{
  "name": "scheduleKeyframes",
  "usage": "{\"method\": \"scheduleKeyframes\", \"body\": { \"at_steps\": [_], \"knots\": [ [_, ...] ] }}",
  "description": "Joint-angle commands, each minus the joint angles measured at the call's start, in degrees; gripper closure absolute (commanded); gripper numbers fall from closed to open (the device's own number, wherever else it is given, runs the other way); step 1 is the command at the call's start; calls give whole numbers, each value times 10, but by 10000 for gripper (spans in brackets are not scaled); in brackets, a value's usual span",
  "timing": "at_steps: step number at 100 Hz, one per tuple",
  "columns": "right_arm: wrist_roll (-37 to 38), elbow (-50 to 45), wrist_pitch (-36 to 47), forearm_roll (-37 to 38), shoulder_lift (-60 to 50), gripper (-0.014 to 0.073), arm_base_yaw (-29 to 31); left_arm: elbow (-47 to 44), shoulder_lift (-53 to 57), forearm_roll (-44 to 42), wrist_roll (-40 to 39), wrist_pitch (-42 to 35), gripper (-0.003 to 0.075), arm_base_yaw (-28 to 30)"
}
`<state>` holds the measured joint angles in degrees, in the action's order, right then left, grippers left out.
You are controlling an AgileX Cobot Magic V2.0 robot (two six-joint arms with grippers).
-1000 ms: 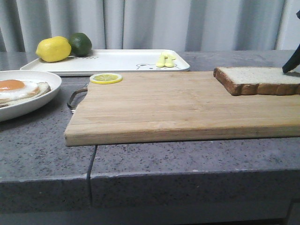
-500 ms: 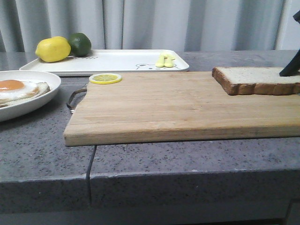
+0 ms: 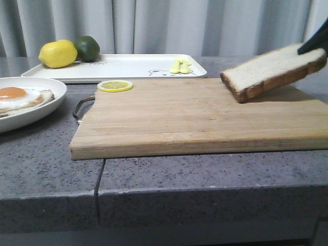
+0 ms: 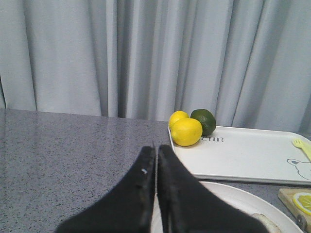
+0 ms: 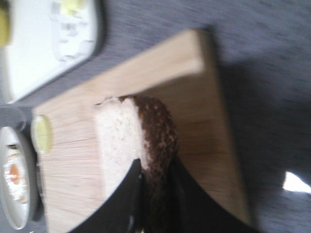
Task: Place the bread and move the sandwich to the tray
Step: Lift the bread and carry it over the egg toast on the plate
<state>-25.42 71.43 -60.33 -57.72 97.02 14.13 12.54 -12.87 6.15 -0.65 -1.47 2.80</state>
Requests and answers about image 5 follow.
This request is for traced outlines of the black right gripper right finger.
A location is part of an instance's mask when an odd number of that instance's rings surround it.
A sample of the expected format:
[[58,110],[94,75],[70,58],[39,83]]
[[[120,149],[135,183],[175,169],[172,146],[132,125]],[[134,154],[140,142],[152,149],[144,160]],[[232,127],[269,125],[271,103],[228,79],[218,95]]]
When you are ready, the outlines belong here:
[[169,168],[172,233],[253,233],[194,180],[178,157]]

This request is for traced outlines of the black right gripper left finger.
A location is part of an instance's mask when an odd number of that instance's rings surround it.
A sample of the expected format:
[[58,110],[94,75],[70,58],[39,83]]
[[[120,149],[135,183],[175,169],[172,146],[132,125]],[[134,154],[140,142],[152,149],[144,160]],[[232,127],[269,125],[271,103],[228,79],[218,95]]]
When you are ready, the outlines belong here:
[[72,233],[139,233],[142,230],[142,173],[135,159],[113,194]]

